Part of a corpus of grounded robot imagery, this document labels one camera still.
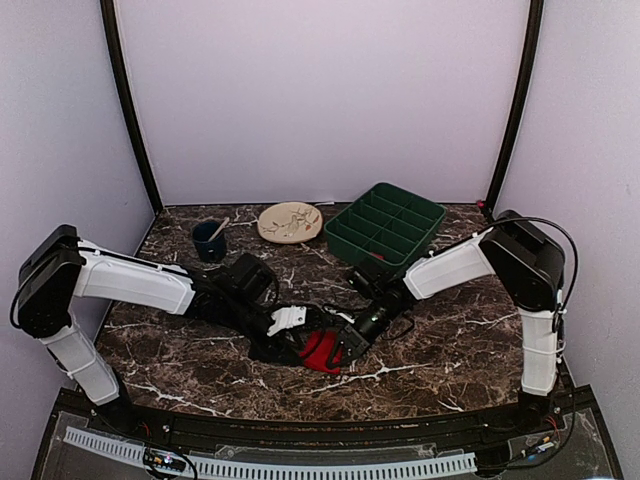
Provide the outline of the red Santa sock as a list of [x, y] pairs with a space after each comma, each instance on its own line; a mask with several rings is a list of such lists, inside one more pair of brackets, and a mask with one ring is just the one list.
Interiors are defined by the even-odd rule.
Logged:
[[310, 370], [337, 375], [340, 367], [328, 368], [327, 361], [334, 347], [337, 333], [331, 330], [317, 330], [307, 339], [305, 348], [300, 353], [302, 364]]

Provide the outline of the green divided plastic organizer tray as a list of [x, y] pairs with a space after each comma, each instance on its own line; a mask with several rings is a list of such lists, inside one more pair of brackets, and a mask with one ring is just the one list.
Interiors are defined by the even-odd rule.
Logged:
[[445, 216], [443, 205], [380, 182], [327, 221], [324, 231], [329, 252], [348, 265], [374, 260], [397, 276], [423, 256]]

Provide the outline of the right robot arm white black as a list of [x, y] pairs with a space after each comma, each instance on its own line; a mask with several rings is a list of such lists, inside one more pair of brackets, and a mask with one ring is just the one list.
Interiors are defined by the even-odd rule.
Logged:
[[471, 236], [419, 258], [400, 278], [377, 279], [360, 269], [371, 304], [339, 330], [324, 362], [335, 369], [363, 355], [400, 314], [417, 302], [472, 280], [496, 276], [522, 326], [523, 373], [510, 424], [534, 432], [553, 410], [565, 348], [564, 317], [576, 280], [565, 276], [566, 255], [542, 226], [546, 220], [513, 210]]

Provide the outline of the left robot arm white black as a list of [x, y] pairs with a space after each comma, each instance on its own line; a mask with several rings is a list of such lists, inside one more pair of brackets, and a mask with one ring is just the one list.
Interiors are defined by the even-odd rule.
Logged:
[[190, 269], [106, 250], [63, 224], [20, 267], [9, 318], [49, 350], [94, 405], [103, 406], [107, 425], [131, 436], [141, 427], [140, 412], [124, 400], [114, 370], [77, 326], [73, 299], [113, 300], [221, 325], [249, 340], [251, 358], [297, 366], [296, 347], [268, 333], [271, 313], [258, 302], [275, 283], [268, 265], [249, 253], [228, 267]]

